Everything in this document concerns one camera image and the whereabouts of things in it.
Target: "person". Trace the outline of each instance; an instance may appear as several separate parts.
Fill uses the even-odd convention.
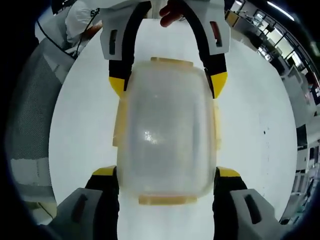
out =
[[[95,11],[88,0],[77,0],[69,9],[65,26],[66,38],[71,48],[78,45],[81,38],[81,45],[84,46],[102,28],[101,21],[96,25],[90,23]]]
[[[166,6],[160,9],[159,15],[161,17],[160,24],[165,28],[183,17],[174,0],[168,0]]]

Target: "white lab coat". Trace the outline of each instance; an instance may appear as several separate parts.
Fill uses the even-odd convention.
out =
[[[90,7],[86,0],[77,0],[70,8],[66,18],[66,36],[67,41],[72,47],[76,46],[80,41],[81,34],[85,31],[87,25],[92,19],[91,11],[95,10]]]

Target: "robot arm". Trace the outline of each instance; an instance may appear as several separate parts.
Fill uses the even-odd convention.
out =
[[[95,0],[95,4],[103,24],[100,40],[109,60],[109,80],[120,95],[131,75],[138,28],[152,5],[149,0]],[[217,98],[227,80],[225,53],[230,46],[224,0],[176,0],[176,4],[194,32],[212,96]]]
[[[119,184],[115,166],[95,171],[59,206],[57,217],[43,226],[57,240],[117,240]],[[217,167],[214,179],[214,240],[280,240],[290,230],[275,218],[275,210],[240,175]]]

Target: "ceiling light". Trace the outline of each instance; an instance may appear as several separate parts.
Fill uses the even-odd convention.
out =
[[[287,13],[285,10],[283,10],[282,8],[278,7],[277,5],[273,4],[272,2],[267,2],[270,6],[274,7],[275,9],[277,9],[278,11],[280,11],[281,13],[283,13],[284,15],[286,15],[288,18],[290,18],[292,21],[294,21],[294,17],[291,16],[289,13]]]

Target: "computer monitor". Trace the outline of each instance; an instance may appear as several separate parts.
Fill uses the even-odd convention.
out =
[[[287,60],[286,60],[289,64],[290,67],[292,67],[293,65],[295,65],[295,61],[292,57],[289,57]]]
[[[285,68],[278,57],[275,57],[274,59],[272,59],[270,63],[272,66],[274,66],[274,68],[277,70],[280,76],[285,73]]]
[[[275,27],[269,24],[268,26],[266,26],[266,29],[271,33],[273,30],[275,30]]]

